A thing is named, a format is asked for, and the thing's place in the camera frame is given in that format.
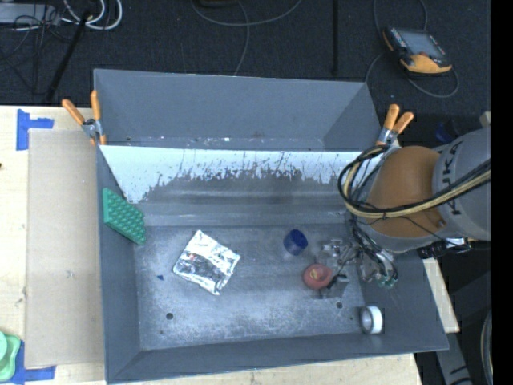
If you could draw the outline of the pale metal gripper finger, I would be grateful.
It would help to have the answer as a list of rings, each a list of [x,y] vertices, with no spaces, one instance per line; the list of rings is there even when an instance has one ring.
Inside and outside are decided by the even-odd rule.
[[[349,278],[345,275],[336,275],[326,287],[319,290],[320,298],[341,298],[346,287],[349,285]]]
[[[324,243],[319,252],[319,262],[322,265],[345,265],[355,256],[355,250],[350,243],[342,240],[332,240]]]

